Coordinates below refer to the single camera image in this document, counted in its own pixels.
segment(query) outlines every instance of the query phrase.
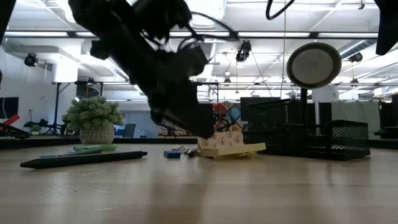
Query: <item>spotlight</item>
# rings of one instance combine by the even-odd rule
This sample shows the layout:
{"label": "spotlight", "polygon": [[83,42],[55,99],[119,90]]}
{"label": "spotlight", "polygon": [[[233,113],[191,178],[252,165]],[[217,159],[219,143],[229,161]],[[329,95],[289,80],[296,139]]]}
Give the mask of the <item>spotlight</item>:
{"label": "spotlight", "polygon": [[37,66],[37,57],[35,53],[28,53],[27,57],[24,60],[26,66],[36,67]]}
{"label": "spotlight", "polygon": [[236,54],[236,66],[243,68],[244,62],[250,56],[251,44],[249,40],[244,40],[240,48],[238,49],[238,53]]}
{"label": "spotlight", "polygon": [[353,56],[351,56],[350,58],[348,58],[348,60],[352,63],[352,62],[360,62],[363,59],[363,55],[361,54],[361,52],[358,52],[356,54],[354,54]]}

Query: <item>table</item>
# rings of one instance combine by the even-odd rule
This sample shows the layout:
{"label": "table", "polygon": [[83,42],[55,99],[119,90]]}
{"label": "table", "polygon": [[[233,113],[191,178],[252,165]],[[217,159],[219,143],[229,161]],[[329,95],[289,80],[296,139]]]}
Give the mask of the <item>table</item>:
{"label": "table", "polygon": [[282,156],[145,159],[29,170],[71,146],[0,151],[0,223],[397,223],[398,152],[348,162]]}

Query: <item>white ceiling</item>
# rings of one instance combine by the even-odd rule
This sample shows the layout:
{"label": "white ceiling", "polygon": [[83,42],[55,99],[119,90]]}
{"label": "white ceiling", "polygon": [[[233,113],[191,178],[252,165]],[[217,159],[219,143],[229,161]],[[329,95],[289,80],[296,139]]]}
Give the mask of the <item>white ceiling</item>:
{"label": "white ceiling", "polygon": [[[56,2],[64,5],[67,0],[17,0],[9,30],[84,30],[79,25],[68,22],[67,9],[60,9]],[[194,11],[205,14],[214,13],[212,2],[218,0],[208,0],[208,4],[195,4]],[[223,22],[239,31],[302,31],[302,32],[377,32],[379,23],[379,10],[374,1],[364,1],[366,6],[363,10],[358,10],[360,0],[296,0],[289,8],[285,16],[282,14],[273,21],[268,21],[265,17],[266,2],[253,0],[227,0]],[[279,10],[284,5],[284,0],[276,0],[273,4],[273,12]],[[73,39],[13,39],[19,45],[53,45],[60,47],[68,52],[71,45],[81,44],[79,40]],[[225,72],[230,72],[232,81],[238,76],[239,82],[254,82],[259,80],[260,72],[269,82],[281,82],[282,71],[289,55],[300,46],[313,42],[314,40],[278,40],[278,39],[253,39],[251,56],[246,61],[244,68],[236,68],[234,57],[238,42],[218,43],[216,46],[215,62],[219,65],[209,69],[209,77],[215,77],[222,81]],[[171,46],[176,48],[179,40],[172,39]],[[322,40],[336,49],[341,49],[349,44],[358,41],[352,40]],[[397,52],[391,52],[383,57],[376,57],[375,46],[362,50],[364,60],[351,69],[351,64],[343,62],[340,80],[348,82],[354,76],[376,71],[382,67],[397,62]],[[100,60],[95,60],[86,55],[84,50],[80,54],[73,53],[73,56],[81,60],[82,63],[98,71],[100,76],[91,74],[87,69],[80,70],[80,76],[95,76],[97,79],[109,80],[114,75],[107,69]],[[382,72],[366,82],[377,82],[383,78],[390,78],[398,75],[397,70],[389,70],[388,73]]]}

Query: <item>ceiling light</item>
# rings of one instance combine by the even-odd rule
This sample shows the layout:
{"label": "ceiling light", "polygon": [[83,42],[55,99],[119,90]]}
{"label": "ceiling light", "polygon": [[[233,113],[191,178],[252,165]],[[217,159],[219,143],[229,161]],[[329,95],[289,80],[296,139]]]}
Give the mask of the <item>ceiling light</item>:
{"label": "ceiling light", "polygon": [[321,38],[333,38],[333,37],[344,37],[344,38],[377,38],[378,33],[351,33],[351,32],[339,32],[339,33],[319,33],[318,37]]}
{"label": "ceiling light", "polygon": [[78,37],[95,37],[95,35],[92,34],[91,32],[77,32],[76,36],[78,36]]}
{"label": "ceiling light", "polygon": [[239,32],[240,37],[309,37],[309,32]]}
{"label": "ceiling light", "polygon": [[205,39],[204,43],[217,44],[217,43],[226,43],[226,41],[225,40],[218,40],[218,39]]}
{"label": "ceiling light", "polygon": [[104,85],[130,85],[128,82],[104,82]]}
{"label": "ceiling light", "polygon": [[[229,32],[217,32],[217,31],[210,31],[210,32],[197,32],[198,35],[212,35],[216,37],[229,37]],[[170,37],[191,37],[191,32],[170,32]]]}
{"label": "ceiling light", "polygon": [[5,37],[68,37],[66,32],[7,31]]}
{"label": "ceiling light", "polygon": [[106,100],[106,101],[128,101],[128,100]]}

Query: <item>security camera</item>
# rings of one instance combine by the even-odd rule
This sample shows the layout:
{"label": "security camera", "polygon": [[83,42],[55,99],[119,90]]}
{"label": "security camera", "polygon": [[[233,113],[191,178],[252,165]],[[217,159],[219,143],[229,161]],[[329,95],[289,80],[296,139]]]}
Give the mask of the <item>security camera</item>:
{"label": "security camera", "polygon": [[24,60],[26,66],[36,67],[37,66],[37,57],[35,53],[28,53],[27,57]]}

